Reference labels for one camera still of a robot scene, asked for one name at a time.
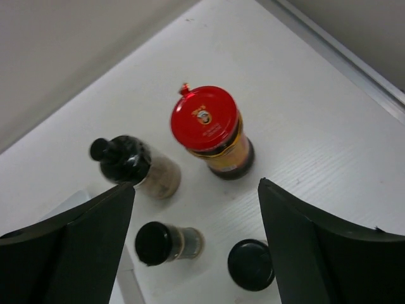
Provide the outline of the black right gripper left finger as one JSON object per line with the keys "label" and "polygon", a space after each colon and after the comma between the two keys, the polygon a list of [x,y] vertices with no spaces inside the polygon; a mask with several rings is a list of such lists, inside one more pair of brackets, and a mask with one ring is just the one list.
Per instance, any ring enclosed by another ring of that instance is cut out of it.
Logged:
{"label": "black right gripper left finger", "polygon": [[115,186],[1,236],[1,303],[109,303],[134,197]]}

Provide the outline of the red-lid sauce jar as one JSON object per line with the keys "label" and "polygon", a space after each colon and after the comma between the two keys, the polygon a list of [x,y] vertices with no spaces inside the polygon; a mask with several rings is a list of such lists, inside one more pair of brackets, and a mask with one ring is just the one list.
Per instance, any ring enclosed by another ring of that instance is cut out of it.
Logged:
{"label": "red-lid sauce jar", "polygon": [[231,181],[245,176],[255,152],[233,97],[213,85],[191,89],[183,84],[179,94],[170,119],[174,138],[219,178]]}

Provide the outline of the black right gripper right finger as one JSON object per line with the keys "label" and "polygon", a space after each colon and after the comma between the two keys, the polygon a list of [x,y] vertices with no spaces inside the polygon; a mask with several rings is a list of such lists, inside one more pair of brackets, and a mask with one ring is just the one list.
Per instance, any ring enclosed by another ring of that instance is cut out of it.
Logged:
{"label": "black right gripper right finger", "polygon": [[404,236],[339,218],[268,179],[258,196],[283,303],[404,302]]}

